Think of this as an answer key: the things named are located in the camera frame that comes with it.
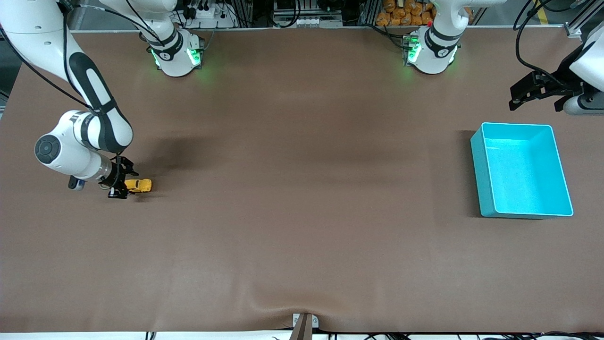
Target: toy car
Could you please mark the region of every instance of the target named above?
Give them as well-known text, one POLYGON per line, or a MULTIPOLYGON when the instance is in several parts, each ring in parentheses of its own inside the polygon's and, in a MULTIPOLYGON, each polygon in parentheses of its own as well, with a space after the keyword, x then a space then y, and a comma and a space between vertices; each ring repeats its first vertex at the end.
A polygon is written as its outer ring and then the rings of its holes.
POLYGON ((151 191, 151 180, 148 178, 142 180, 125 180, 124 183, 130 192, 149 192, 151 191))

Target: cyan storage box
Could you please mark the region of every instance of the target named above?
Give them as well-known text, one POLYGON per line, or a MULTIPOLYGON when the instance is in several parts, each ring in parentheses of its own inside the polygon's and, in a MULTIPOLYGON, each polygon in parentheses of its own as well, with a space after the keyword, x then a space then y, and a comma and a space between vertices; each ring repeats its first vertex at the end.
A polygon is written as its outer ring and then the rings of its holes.
POLYGON ((483 123, 471 145, 482 216, 573 215, 550 125, 483 123))

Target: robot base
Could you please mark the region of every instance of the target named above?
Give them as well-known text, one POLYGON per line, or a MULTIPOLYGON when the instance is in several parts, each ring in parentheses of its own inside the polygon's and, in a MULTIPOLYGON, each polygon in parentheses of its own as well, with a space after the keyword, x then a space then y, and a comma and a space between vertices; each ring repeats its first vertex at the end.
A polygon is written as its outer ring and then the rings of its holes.
POLYGON ((447 66, 453 62, 457 47, 449 53, 448 50, 446 57, 437 57, 432 50, 430 50, 426 43, 426 32, 428 27, 420 27, 418 30, 410 33, 410 38, 403 38, 403 44, 412 47, 410 50, 403 50, 403 60, 405 65, 413 65, 420 72, 426 74, 438 74, 445 71, 447 66))
POLYGON ((204 57, 205 41, 186 30, 178 31, 182 34, 184 43, 172 60, 162 60, 152 50, 157 69, 170 77, 182 77, 193 70, 200 70, 204 57))

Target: robotic arm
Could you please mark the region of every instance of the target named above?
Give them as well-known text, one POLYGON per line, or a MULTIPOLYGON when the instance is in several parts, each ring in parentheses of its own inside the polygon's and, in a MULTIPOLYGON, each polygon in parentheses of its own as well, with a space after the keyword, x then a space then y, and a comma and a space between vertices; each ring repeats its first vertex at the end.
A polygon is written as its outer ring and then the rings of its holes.
POLYGON ((132 127, 96 65, 64 28, 55 0, 0 0, 0 23, 16 53, 68 81, 90 109, 68 111, 40 137, 34 149, 38 161, 70 175, 71 189, 97 181, 111 189, 109 197, 126 198, 126 174, 138 175, 132 162, 122 156, 112 162, 99 151, 121 154, 132 141, 132 127))
POLYGON ((419 71, 437 74, 444 71, 457 51, 457 42, 466 30, 469 16, 464 7, 490 7, 507 0, 432 0, 436 18, 430 27, 410 33, 417 36, 415 47, 404 51, 405 60, 419 71))
POLYGON ((177 0, 100 0, 137 24, 151 46, 155 63, 170 77, 187 75, 201 67, 203 40, 187 30, 177 30, 169 13, 177 0))
POLYGON ((604 22, 569 54, 552 77, 532 71, 510 88, 510 110, 534 99, 562 96, 554 107, 571 115, 604 115, 604 22))

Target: brown table surface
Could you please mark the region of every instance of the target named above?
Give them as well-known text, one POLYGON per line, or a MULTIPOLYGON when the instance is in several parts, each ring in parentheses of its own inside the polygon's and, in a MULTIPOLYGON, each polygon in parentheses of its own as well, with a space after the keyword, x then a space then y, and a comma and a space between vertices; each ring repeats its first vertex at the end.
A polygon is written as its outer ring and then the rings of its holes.
MULTIPOLYGON (((22 70, 0 123, 0 331, 276 329, 295 312, 339 332, 604 331, 604 119, 554 99, 510 112, 529 72, 512 30, 468 30, 438 76, 371 30, 217 33, 179 79, 136 34, 76 38, 154 190, 71 192, 38 164, 37 138, 81 107, 22 70), (553 126, 574 217, 480 217, 485 121, 553 126)), ((549 70, 578 44, 524 40, 549 70)))

